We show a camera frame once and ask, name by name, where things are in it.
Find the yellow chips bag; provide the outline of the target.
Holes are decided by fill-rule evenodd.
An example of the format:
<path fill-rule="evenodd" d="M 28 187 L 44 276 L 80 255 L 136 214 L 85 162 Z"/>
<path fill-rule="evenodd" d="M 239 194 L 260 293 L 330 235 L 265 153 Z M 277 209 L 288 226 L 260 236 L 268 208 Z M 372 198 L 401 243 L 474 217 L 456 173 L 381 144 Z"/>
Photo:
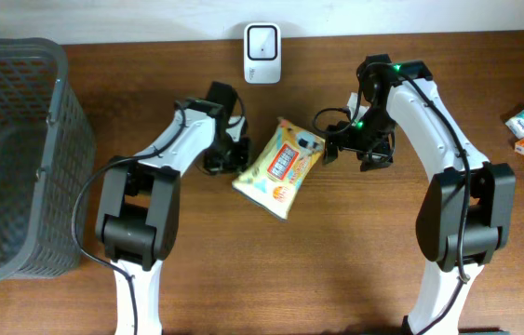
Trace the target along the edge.
<path fill-rule="evenodd" d="M 280 117 L 255 162 L 232 182 L 246 198 L 286 220 L 295 196 L 325 150 L 325 140 Z"/>

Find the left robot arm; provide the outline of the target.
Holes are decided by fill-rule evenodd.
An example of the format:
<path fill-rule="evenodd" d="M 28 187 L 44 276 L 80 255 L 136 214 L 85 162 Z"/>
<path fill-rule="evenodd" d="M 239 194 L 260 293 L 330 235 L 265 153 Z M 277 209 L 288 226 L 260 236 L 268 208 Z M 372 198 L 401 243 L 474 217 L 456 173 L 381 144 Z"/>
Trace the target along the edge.
<path fill-rule="evenodd" d="M 95 236 L 114 269 L 116 333 L 160 334 L 159 289 L 164 260 L 179 228 L 181 177 L 197 158 L 210 175 L 241 173 L 251 161 L 242 100 L 214 82 L 203 99 L 178 103 L 171 124 L 104 173 Z"/>

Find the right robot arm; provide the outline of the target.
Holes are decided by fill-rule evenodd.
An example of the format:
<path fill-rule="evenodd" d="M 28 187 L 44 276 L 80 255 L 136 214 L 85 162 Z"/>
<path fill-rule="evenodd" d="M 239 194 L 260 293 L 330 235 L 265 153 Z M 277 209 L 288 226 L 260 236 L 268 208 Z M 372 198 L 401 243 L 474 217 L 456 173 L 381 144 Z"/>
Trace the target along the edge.
<path fill-rule="evenodd" d="M 509 237 L 516 175 L 493 164 L 463 134 L 421 60 L 366 57 L 356 70 L 357 98 L 367 107 L 323 130 L 323 162 L 356 154 L 361 170 L 388 168 L 401 128 L 429 181 L 415 233 L 425 258 L 422 284 L 402 334 L 456 334 L 468 292 Z"/>

